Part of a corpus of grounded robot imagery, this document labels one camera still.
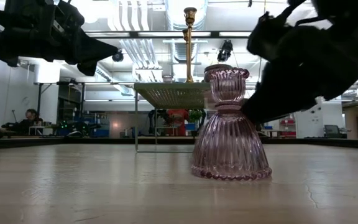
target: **blue container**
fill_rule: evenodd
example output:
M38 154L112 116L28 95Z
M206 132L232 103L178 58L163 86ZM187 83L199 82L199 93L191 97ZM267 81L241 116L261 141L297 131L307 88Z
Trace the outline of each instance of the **blue container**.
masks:
M185 126L188 131L196 131L196 124L185 124Z

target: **glass base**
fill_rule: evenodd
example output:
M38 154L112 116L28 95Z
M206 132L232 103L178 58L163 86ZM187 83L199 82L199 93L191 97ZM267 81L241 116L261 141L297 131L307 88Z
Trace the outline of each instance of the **glass base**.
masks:
M218 110L200 134L193 152L193 175L216 180L270 177L255 126L238 110Z

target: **chair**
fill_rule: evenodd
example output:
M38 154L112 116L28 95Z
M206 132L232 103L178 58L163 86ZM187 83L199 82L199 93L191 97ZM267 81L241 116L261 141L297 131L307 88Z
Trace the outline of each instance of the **chair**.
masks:
M338 125L324 125L327 138L341 138L341 132Z

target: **pillar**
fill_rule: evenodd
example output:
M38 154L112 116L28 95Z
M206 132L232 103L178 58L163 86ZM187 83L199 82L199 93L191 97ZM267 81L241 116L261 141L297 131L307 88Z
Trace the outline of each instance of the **pillar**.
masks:
M358 129L357 129L357 114L358 107L346 108L344 110L345 114L345 127L350 130L347 133L348 139L358 139Z
M35 81L37 83L56 83L60 79L60 65L56 63L40 63L35 65ZM40 104L40 117L44 121L57 122L57 106L59 86L43 85Z

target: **metal frame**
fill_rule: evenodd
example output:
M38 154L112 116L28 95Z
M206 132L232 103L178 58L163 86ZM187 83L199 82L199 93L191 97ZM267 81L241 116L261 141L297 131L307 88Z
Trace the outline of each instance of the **metal frame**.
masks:
M34 85L38 85L39 89L38 89L38 102L37 102L37 112L38 114L41 114L40 110L41 110L41 96L42 94L48 90L48 88L52 85L82 85L82 92L81 92L81 102L80 102L80 118L83 117L83 113L84 113L84 102L85 102L85 85L86 83L34 83ZM44 85L48 85L45 89L42 89L42 86Z
M141 152L141 153L193 153L193 151L189 152L189 151L140 151L139 150L139 127L138 127L138 122L137 122L137 118L139 115L139 93L137 92L137 90L135 90L135 151L136 152ZM154 136L155 136L155 147L158 146L158 136L157 136L157 109L158 108L154 108L155 109L155 125L154 125Z

